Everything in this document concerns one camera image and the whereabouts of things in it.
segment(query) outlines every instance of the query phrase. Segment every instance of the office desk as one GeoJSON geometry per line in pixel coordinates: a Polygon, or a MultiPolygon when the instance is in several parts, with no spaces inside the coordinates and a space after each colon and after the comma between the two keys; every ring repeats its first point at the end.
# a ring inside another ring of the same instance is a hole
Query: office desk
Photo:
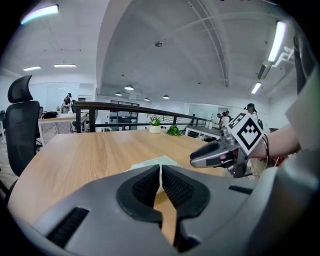
{"type": "MultiPolygon", "coordinates": [[[[86,115],[88,112],[81,113],[81,124],[89,118],[89,115],[86,115]]],[[[44,133],[50,130],[52,127],[56,127],[57,133],[62,133],[62,129],[59,128],[58,123],[69,123],[76,121],[76,113],[66,113],[66,114],[59,114],[56,118],[49,118],[49,119],[39,119],[38,126],[39,126],[39,133],[41,138],[41,143],[44,146],[46,144],[44,139],[44,133]]],[[[66,132],[70,131],[69,125],[63,127],[63,130],[66,132]]]]}
{"type": "MultiPolygon", "coordinates": [[[[184,168],[222,176],[223,168],[195,169],[190,165],[189,155],[204,144],[185,135],[146,130],[58,134],[25,168],[8,207],[14,215],[33,224],[48,208],[84,184],[165,155],[184,168]]],[[[162,212],[162,232],[172,243],[175,208],[165,193],[157,195],[154,208],[162,212]]]]}
{"type": "Polygon", "coordinates": [[[0,120],[0,133],[2,134],[2,143],[6,144],[6,136],[5,136],[5,129],[4,129],[4,123],[2,120],[0,120]]]}
{"type": "Polygon", "coordinates": [[[220,137],[221,137],[220,130],[214,129],[214,128],[209,129],[209,128],[206,128],[206,127],[201,126],[201,125],[199,125],[199,126],[188,126],[185,129],[185,135],[188,135],[189,131],[193,131],[195,133],[199,133],[198,139],[199,139],[201,134],[208,135],[210,137],[214,137],[217,140],[220,139],[220,137]]]}

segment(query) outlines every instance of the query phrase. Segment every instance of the ceiling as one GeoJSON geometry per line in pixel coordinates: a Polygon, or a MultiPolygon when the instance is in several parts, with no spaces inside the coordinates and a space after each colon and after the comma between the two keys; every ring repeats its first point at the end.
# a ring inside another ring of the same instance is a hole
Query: ceiling
{"type": "Polygon", "coordinates": [[[20,25],[1,66],[21,76],[82,74],[96,77],[96,54],[107,0],[43,0],[35,9],[58,4],[58,14],[46,15],[20,25]],[[76,68],[55,68],[76,64],[76,68]],[[23,69],[40,66],[25,72],[23,69]]]}
{"type": "MultiPolygon", "coordinates": [[[[127,84],[137,100],[156,101],[195,87],[202,94],[212,87],[250,94],[268,59],[276,22],[286,19],[262,0],[133,0],[107,49],[100,94],[115,96],[127,84]]],[[[280,52],[293,47],[293,36],[288,25],[280,52]]],[[[294,65],[282,68],[285,77],[294,65]]],[[[262,81],[257,94],[267,96],[283,80],[262,81]]]]}

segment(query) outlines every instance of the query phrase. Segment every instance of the ceiling light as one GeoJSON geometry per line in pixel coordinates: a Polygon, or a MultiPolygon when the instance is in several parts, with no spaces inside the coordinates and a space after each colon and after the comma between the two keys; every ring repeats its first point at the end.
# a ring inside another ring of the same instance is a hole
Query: ceiling light
{"type": "Polygon", "coordinates": [[[272,49],[271,49],[268,61],[274,62],[276,60],[282,40],[284,39],[284,36],[285,36],[285,32],[286,32],[286,24],[282,21],[279,21],[276,24],[274,41],[273,41],[273,45],[272,45],[272,49]]]}
{"type": "Polygon", "coordinates": [[[33,67],[28,67],[28,68],[25,68],[24,71],[29,71],[29,70],[38,70],[38,69],[41,69],[40,66],[33,66],[33,67]]]}
{"type": "Polygon", "coordinates": [[[128,90],[128,91],[133,91],[134,87],[131,84],[127,84],[124,89],[128,90]]]}
{"type": "Polygon", "coordinates": [[[257,90],[259,89],[260,86],[261,86],[261,83],[260,83],[260,82],[257,82],[251,93],[252,93],[252,94],[255,94],[255,93],[257,92],[257,90]]]}
{"type": "Polygon", "coordinates": [[[27,16],[23,18],[23,20],[21,21],[21,24],[24,24],[32,19],[41,17],[43,15],[57,14],[57,13],[58,13],[57,5],[48,6],[48,7],[30,12],[27,16]]]}
{"type": "Polygon", "coordinates": [[[53,65],[55,68],[75,68],[76,65],[74,64],[61,64],[61,65],[53,65]]]}

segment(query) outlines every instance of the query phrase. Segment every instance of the black bag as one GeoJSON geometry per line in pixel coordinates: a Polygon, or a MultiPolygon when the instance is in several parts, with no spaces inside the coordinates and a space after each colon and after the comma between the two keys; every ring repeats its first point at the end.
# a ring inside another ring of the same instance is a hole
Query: black bag
{"type": "Polygon", "coordinates": [[[50,119],[50,118],[56,118],[58,116],[58,113],[55,111],[46,112],[43,116],[43,119],[50,119]]]}

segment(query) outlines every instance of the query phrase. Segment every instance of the white pot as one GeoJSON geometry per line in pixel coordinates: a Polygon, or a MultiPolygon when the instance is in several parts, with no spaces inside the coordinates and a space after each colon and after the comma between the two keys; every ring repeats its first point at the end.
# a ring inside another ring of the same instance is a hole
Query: white pot
{"type": "Polygon", "coordinates": [[[161,126],[150,125],[149,132],[153,134],[159,134],[161,132],[161,126]]]}

